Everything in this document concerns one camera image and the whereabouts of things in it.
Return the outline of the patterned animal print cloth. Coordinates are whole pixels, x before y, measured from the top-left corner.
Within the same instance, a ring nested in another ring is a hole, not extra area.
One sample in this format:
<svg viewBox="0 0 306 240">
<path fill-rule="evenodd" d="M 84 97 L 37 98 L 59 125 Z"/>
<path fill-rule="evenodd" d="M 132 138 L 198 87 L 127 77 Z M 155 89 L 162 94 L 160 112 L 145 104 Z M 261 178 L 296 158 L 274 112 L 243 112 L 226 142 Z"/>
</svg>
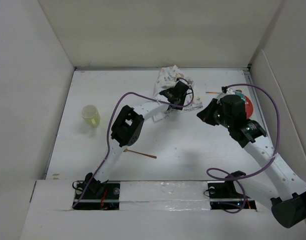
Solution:
<svg viewBox="0 0 306 240">
<path fill-rule="evenodd" d="M 194 81 L 182 70 L 180 70 L 176 65 L 161 68 L 157 81 L 154 85 L 153 97 L 155 97 L 162 90 L 174 87 L 177 78 L 184 78 L 188 81 L 194 92 L 193 102 L 189 106 L 184 107 L 182 110 L 170 109 L 154 115 L 153 121 L 155 123 L 164 120 L 170 116 L 188 113 L 203 108 L 202 97 L 199 94 Z"/>
</svg>

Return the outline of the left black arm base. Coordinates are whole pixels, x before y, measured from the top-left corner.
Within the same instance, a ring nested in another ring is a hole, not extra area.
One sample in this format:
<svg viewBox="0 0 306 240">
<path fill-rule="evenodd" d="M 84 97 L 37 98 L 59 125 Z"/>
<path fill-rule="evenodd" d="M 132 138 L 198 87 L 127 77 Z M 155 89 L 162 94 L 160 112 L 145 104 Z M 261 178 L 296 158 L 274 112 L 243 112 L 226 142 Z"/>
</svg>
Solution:
<svg viewBox="0 0 306 240">
<path fill-rule="evenodd" d="M 72 183 L 75 190 L 72 208 L 75 210 L 88 211 L 115 211 L 119 210 L 120 182 L 100 182 L 92 178 L 88 173 L 84 180 Z"/>
</svg>

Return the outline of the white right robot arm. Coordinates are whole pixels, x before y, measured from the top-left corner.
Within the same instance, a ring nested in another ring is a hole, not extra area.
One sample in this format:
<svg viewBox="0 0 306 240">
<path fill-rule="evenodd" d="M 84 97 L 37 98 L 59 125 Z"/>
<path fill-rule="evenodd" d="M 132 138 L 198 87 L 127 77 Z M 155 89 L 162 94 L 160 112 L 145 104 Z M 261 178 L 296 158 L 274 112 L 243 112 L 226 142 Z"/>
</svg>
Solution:
<svg viewBox="0 0 306 240">
<path fill-rule="evenodd" d="M 291 228 L 306 219 L 306 182 L 302 180 L 276 151 L 266 131 L 260 124 L 247 118 L 245 103 L 234 94 L 212 99 L 197 117 L 212 126 L 225 127 L 235 140 L 261 167 L 274 186 L 265 189 L 251 182 L 253 174 L 241 171 L 229 173 L 223 181 L 225 194 L 235 197 L 242 192 L 272 211 L 277 222 Z"/>
</svg>

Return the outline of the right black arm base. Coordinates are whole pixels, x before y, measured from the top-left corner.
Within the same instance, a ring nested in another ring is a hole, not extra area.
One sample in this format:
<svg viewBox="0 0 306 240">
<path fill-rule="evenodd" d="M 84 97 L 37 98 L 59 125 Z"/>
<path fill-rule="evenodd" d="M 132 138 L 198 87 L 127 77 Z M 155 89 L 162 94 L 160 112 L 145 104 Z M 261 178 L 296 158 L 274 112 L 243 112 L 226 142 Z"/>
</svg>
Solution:
<svg viewBox="0 0 306 240">
<path fill-rule="evenodd" d="M 204 190 L 203 195 L 210 199 L 210 207 L 212 210 L 223 210 L 230 214 L 239 213 L 241 210 L 257 210 L 254 200 L 249 199 L 248 196 L 243 195 L 242 190 L 237 190 L 235 184 L 239 187 L 239 182 L 227 180 L 230 178 L 243 177 L 246 174 L 240 170 L 228 173 L 219 168 L 210 168 L 210 171 L 219 171 L 226 174 L 224 181 L 212 181 L 207 183 L 207 189 Z"/>
</svg>

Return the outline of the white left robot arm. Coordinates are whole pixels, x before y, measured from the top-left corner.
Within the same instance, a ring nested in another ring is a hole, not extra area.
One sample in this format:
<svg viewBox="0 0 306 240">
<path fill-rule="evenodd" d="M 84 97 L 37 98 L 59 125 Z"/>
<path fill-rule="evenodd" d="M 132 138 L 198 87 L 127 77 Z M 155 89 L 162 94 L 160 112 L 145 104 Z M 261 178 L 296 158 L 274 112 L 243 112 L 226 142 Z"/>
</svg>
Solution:
<svg viewBox="0 0 306 240">
<path fill-rule="evenodd" d="M 112 168 L 124 150 L 138 141 L 146 120 L 168 109 L 182 110 L 189 106 L 194 98 L 191 84 L 182 77 L 176 79 L 173 87 L 162 90 L 154 98 L 127 92 L 121 99 L 128 95 L 141 97 L 147 102 L 133 107 L 125 105 L 118 116 L 114 117 L 121 100 L 117 102 L 106 134 L 107 154 L 96 170 L 85 176 L 86 185 L 83 192 L 87 191 L 93 198 L 99 198 L 104 194 Z"/>
</svg>

